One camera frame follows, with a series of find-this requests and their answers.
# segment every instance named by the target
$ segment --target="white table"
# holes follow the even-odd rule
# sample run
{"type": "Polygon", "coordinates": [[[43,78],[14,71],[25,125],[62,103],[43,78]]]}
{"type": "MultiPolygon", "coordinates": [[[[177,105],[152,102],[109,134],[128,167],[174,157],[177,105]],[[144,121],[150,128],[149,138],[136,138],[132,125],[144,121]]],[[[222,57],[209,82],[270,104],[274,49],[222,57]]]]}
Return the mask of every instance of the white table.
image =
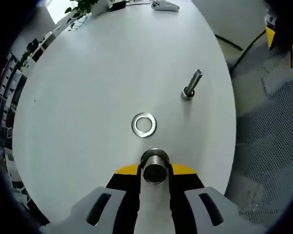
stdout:
{"type": "Polygon", "coordinates": [[[228,69],[200,12],[190,1],[173,2],[179,13],[141,5],[89,20],[59,35],[37,62],[17,108],[13,154],[51,222],[150,148],[225,192],[236,127],[228,69]],[[192,101],[183,101],[196,69],[204,75],[192,101]],[[140,112],[155,116],[154,135],[133,133],[140,112]]]}

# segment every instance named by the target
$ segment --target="metal washer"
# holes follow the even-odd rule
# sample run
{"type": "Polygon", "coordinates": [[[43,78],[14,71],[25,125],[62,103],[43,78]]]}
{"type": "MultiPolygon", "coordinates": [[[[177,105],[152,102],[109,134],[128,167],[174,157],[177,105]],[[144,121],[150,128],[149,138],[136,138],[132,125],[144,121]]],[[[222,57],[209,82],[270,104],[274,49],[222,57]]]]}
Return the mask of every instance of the metal washer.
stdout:
{"type": "Polygon", "coordinates": [[[141,138],[149,137],[156,130],[156,119],[150,113],[139,113],[133,118],[133,120],[131,122],[131,128],[137,136],[139,136],[141,138]],[[137,123],[141,118],[147,118],[148,120],[151,121],[151,128],[147,132],[142,132],[137,127],[137,123]]]}

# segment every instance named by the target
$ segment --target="white wall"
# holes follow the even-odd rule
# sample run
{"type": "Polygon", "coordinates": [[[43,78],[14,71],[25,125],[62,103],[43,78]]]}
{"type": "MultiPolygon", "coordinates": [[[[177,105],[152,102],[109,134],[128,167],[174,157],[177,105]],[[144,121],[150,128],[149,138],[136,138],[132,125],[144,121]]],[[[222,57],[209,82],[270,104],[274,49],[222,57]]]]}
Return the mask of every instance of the white wall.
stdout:
{"type": "Polygon", "coordinates": [[[263,0],[192,0],[215,34],[246,48],[264,29],[263,0]]]}
{"type": "Polygon", "coordinates": [[[12,53],[20,60],[28,43],[35,38],[37,40],[43,39],[44,35],[55,29],[55,27],[55,23],[44,4],[38,6],[35,16],[14,41],[11,47],[12,53]]]}

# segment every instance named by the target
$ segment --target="white controller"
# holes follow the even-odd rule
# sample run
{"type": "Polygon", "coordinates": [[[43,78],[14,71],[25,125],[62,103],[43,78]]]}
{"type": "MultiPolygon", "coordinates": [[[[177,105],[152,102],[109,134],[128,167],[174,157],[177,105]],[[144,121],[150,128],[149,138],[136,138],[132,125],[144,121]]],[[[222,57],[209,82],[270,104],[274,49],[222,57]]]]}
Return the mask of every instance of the white controller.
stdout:
{"type": "Polygon", "coordinates": [[[176,4],[165,0],[155,0],[151,7],[156,11],[179,11],[180,8],[176,4]]]}

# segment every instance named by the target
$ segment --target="metal cylinder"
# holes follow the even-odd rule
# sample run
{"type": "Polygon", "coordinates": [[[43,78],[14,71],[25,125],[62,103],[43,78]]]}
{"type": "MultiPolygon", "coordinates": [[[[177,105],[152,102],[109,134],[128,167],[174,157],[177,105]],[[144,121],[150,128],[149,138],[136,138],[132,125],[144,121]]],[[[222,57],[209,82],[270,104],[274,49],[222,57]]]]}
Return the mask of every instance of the metal cylinder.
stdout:
{"type": "Polygon", "coordinates": [[[150,184],[162,183],[168,175],[169,158],[163,150],[147,150],[141,157],[143,178],[150,184]]]}
{"type": "Polygon", "coordinates": [[[197,83],[199,82],[202,76],[203,72],[200,69],[196,70],[192,79],[190,80],[189,85],[185,88],[185,94],[188,97],[193,95],[194,88],[196,87],[197,83]]]}

